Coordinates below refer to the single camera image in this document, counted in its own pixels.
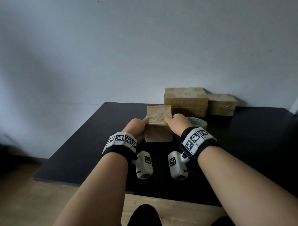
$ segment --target hand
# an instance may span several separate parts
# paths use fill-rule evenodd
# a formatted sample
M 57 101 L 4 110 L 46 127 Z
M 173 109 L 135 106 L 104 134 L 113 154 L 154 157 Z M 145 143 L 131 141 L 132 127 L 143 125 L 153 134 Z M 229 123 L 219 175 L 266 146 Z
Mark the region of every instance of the hand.
M 193 126 L 183 114 L 175 114 L 173 118 L 165 117 L 164 120 L 170 129 L 180 137 L 184 130 Z
M 128 132 L 134 138 L 139 137 L 145 128 L 145 125 L 149 122 L 149 117 L 144 118 L 143 120 L 134 118 L 132 119 L 127 126 L 122 130 L 122 132 Z

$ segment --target floor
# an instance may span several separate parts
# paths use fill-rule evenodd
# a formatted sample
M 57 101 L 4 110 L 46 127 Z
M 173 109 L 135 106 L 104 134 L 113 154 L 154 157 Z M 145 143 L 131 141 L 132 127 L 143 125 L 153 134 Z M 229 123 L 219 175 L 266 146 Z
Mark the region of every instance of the floor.
M 38 164 L 19 164 L 0 177 L 0 225 L 52 225 L 77 187 L 31 179 Z M 163 225 L 211 225 L 226 212 L 221 207 L 125 195 L 121 223 L 127 225 L 141 204 L 154 206 Z

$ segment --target tape roll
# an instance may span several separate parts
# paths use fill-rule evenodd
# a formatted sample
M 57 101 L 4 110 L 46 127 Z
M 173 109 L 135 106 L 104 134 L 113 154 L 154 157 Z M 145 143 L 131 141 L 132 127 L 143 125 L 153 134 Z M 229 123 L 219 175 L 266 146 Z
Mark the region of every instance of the tape roll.
M 207 130 L 208 124 L 203 119 L 194 118 L 194 117 L 187 117 L 187 118 L 194 127 L 202 127 L 203 129 Z

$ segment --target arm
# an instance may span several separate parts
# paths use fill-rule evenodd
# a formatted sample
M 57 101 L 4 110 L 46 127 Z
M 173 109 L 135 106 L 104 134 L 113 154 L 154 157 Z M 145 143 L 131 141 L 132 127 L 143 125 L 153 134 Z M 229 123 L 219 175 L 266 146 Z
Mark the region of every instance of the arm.
M 179 136 L 192 126 L 181 114 L 165 121 Z M 235 225 L 297 225 L 298 199 L 222 148 L 208 146 L 198 163 Z
M 136 138 L 148 120 L 133 119 L 122 132 Z M 115 152 L 104 155 L 68 201 L 54 225 L 120 225 L 127 173 L 128 162 L 122 155 Z

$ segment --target table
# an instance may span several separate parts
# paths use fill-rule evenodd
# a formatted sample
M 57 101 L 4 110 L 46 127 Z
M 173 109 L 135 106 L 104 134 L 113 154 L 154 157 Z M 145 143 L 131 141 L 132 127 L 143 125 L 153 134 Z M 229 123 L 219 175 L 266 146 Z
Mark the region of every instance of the table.
M 110 135 L 121 131 L 132 118 L 144 118 L 148 105 L 104 103 L 33 175 L 35 180 L 81 185 L 102 157 Z M 206 116 L 207 130 L 222 147 L 298 196 L 298 118 L 284 108 L 237 107 L 233 117 Z M 170 175 L 167 155 L 181 152 L 177 141 L 146 143 L 138 138 L 138 151 L 151 155 L 154 173 L 138 179 L 129 164 L 126 192 L 157 198 L 220 206 L 198 164 L 192 161 L 187 179 Z

